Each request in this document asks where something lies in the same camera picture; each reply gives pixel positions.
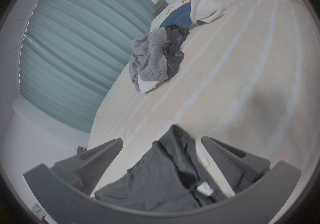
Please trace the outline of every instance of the curtain fold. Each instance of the curtain fold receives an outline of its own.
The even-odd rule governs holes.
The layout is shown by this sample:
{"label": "curtain fold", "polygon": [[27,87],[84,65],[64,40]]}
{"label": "curtain fold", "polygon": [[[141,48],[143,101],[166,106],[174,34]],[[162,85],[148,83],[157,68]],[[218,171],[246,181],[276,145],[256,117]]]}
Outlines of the curtain fold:
{"label": "curtain fold", "polygon": [[151,0],[39,0],[22,42],[21,95],[90,133],[102,100],[129,62],[130,41],[150,31],[153,6]]}

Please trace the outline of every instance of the mattress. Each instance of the mattress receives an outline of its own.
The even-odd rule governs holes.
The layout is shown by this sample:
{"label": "mattress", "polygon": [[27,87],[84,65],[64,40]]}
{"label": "mattress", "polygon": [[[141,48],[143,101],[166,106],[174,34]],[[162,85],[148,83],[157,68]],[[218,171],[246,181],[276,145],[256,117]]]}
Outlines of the mattress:
{"label": "mattress", "polygon": [[95,116],[88,149],[124,147],[95,190],[122,177],[172,124],[303,168],[320,133],[319,31],[299,0],[213,0],[227,14],[183,43],[178,74],[139,94],[124,68]]}

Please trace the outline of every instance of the gray sweater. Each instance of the gray sweater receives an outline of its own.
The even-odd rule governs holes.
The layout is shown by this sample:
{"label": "gray sweater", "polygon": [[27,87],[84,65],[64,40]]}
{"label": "gray sweater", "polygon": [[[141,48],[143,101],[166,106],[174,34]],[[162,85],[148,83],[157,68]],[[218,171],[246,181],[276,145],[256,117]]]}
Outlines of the gray sweater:
{"label": "gray sweater", "polygon": [[142,39],[131,41],[133,53],[130,57],[129,74],[137,91],[138,75],[143,81],[164,81],[168,78],[168,62],[163,47],[167,42],[164,27],[156,28]]}

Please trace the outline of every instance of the pillow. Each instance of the pillow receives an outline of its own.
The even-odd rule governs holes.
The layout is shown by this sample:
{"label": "pillow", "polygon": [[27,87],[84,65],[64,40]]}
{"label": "pillow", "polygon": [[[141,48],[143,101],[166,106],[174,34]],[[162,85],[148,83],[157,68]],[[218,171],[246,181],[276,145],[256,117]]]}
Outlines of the pillow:
{"label": "pillow", "polygon": [[174,2],[173,4],[169,4],[151,23],[150,31],[152,31],[154,28],[160,27],[162,22],[167,18],[168,15],[175,9],[179,8],[183,4],[190,2],[190,0],[178,0]]}

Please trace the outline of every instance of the white garment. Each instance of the white garment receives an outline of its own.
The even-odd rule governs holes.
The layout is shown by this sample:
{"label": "white garment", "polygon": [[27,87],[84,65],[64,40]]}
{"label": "white garment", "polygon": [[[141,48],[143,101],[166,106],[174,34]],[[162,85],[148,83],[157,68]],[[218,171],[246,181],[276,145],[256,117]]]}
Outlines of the white garment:
{"label": "white garment", "polygon": [[214,2],[213,0],[190,1],[190,19],[192,23],[196,23],[198,20],[210,23],[227,13],[227,10],[224,8],[221,2]]}
{"label": "white garment", "polygon": [[155,88],[159,82],[157,81],[143,81],[141,80],[140,75],[138,75],[138,86],[141,94],[150,91],[151,89]]}
{"label": "white garment", "polygon": [[195,150],[197,153],[198,161],[207,170],[211,178],[214,180],[217,186],[221,189],[222,193],[225,194],[227,198],[231,198],[235,196],[236,194],[232,190],[229,182],[224,177],[222,171],[219,169],[217,164],[211,158],[206,148],[202,145],[201,138],[196,139]]}

